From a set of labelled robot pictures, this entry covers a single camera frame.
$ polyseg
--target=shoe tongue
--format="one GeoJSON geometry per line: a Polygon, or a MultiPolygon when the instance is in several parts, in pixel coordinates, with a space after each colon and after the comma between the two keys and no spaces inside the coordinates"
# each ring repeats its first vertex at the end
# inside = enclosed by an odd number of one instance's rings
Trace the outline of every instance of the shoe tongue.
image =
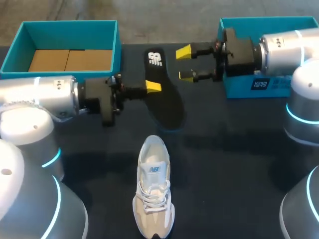
{"type": "Polygon", "coordinates": [[[166,163],[162,162],[149,162],[141,163],[142,174],[142,188],[145,192],[148,191],[150,186],[165,187],[166,185],[166,163]]]}

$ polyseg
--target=cardboard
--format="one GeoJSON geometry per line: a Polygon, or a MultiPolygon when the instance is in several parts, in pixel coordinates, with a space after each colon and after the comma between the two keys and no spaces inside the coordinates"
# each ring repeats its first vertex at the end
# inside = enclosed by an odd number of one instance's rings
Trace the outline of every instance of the cardboard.
{"type": "Polygon", "coordinates": [[[112,50],[70,50],[65,71],[109,71],[112,50]]]}
{"type": "Polygon", "coordinates": [[[69,50],[36,50],[29,72],[64,71],[69,50]]]}

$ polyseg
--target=new balance logo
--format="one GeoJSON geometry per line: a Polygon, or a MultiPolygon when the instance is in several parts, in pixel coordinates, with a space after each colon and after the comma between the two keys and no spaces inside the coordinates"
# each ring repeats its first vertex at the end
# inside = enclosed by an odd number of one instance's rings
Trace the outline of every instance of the new balance logo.
{"type": "Polygon", "coordinates": [[[157,52],[149,52],[149,63],[156,66],[162,66],[160,54],[157,52]]]}
{"type": "Polygon", "coordinates": [[[158,173],[160,171],[160,167],[151,167],[149,169],[149,173],[158,173]]]}

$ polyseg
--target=insole logo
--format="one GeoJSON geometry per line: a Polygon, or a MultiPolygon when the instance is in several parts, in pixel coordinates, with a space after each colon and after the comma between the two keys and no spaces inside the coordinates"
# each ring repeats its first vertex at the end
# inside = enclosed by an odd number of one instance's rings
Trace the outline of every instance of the insole logo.
{"type": "Polygon", "coordinates": [[[157,52],[149,52],[149,63],[155,66],[162,66],[160,54],[157,52]]]}

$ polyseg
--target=glowing blue ring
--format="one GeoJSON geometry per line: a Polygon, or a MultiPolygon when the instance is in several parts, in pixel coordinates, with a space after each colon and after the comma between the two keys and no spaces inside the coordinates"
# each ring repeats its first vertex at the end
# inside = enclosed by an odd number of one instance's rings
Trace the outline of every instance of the glowing blue ring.
{"type": "Polygon", "coordinates": [[[308,201],[309,201],[309,205],[310,205],[310,208],[314,214],[314,216],[316,217],[317,221],[319,222],[319,215],[317,213],[317,211],[315,210],[315,207],[314,207],[314,204],[313,204],[313,201],[311,200],[311,196],[310,196],[310,189],[309,189],[309,184],[310,184],[310,178],[311,178],[311,175],[313,174],[314,170],[316,169],[314,168],[313,171],[311,171],[311,173],[309,174],[308,176],[308,179],[307,179],[307,197],[308,197],[308,201]]]}
{"type": "Polygon", "coordinates": [[[305,62],[305,47],[303,44],[303,36],[301,35],[300,31],[295,30],[299,39],[300,39],[300,50],[301,50],[301,58],[300,58],[300,66],[302,66],[305,62]]]}
{"type": "Polygon", "coordinates": [[[61,189],[60,189],[60,185],[59,185],[58,181],[56,180],[56,178],[54,176],[52,176],[52,177],[53,177],[53,179],[55,181],[55,184],[56,184],[56,187],[57,187],[57,191],[58,191],[58,203],[56,205],[56,209],[55,209],[52,221],[51,221],[49,227],[46,229],[46,231],[43,234],[43,236],[41,237],[41,239],[46,239],[48,237],[49,233],[52,231],[52,228],[53,228],[53,226],[54,226],[54,224],[56,222],[56,219],[57,219],[59,211],[60,211],[60,206],[61,206],[61,189]]]}
{"type": "Polygon", "coordinates": [[[45,167],[49,166],[50,164],[54,163],[60,157],[60,155],[61,155],[61,149],[59,148],[58,153],[56,154],[56,156],[53,159],[51,159],[49,162],[43,164],[42,168],[45,168],[45,167]]]}
{"type": "Polygon", "coordinates": [[[319,121],[309,121],[309,120],[305,120],[305,119],[301,119],[297,116],[295,116],[293,113],[291,113],[291,111],[288,109],[288,103],[286,104],[286,109],[287,109],[287,112],[290,114],[290,116],[302,123],[307,123],[307,124],[319,124],[319,121]]]}

